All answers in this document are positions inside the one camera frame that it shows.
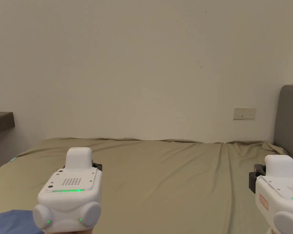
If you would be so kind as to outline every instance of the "green led strip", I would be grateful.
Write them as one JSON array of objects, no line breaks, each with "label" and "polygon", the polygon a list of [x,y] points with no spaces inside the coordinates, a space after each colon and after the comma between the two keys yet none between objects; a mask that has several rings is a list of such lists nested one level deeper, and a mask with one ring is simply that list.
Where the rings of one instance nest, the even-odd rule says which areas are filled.
[{"label": "green led strip", "polygon": [[57,192],[80,192],[80,191],[84,191],[84,190],[53,190],[53,193],[57,193]]}]

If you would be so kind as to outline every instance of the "wooden desk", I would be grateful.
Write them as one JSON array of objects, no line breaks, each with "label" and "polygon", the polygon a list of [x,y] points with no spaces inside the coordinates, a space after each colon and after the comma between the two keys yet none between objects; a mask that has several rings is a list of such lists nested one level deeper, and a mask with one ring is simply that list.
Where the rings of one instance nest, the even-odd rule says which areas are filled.
[{"label": "wooden desk", "polygon": [[0,132],[14,128],[14,116],[12,112],[0,112]]}]

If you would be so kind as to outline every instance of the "white plastic housing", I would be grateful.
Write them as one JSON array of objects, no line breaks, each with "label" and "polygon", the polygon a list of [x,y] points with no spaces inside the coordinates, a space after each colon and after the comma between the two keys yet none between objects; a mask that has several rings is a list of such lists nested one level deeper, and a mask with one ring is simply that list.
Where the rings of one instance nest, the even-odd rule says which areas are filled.
[{"label": "white plastic housing", "polygon": [[97,224],[102,171],[92,167],[91,154],[90,148],[70,148],[65,168],[56,171],[40,191],[33,217],[44,232],[83,231]]},{"label": "white plastic housing", "polygon": [[266,176],[256,180],[256,206],[276,234],[293,234],[293,159],[268,155],[265,161]]}]

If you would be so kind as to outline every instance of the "hand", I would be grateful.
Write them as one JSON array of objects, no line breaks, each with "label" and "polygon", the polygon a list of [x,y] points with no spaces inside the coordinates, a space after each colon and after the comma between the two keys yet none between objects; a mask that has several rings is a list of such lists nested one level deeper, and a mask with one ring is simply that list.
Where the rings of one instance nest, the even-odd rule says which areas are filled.
[{"label": "hand", "polygon": [[92,234],[92,229],[84,230],[84,231],[78,231],[78,232],[61,232],[61,233],[52,233],[52,232],[46,232],[45,234]]}]

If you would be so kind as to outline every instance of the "khaki bed sheet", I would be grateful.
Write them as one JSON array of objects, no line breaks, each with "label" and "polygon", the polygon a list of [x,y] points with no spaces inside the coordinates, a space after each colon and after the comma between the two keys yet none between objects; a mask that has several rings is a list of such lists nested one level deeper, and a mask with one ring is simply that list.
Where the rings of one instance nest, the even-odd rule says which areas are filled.
[{"label": "khaki bed sheet", "polygon": [[285,153],[267,142],[49,139],[0,168],[0,212],[31,210],[70,147],[90,147],[103,164],[97,234],[265,233],[248,173]]}]

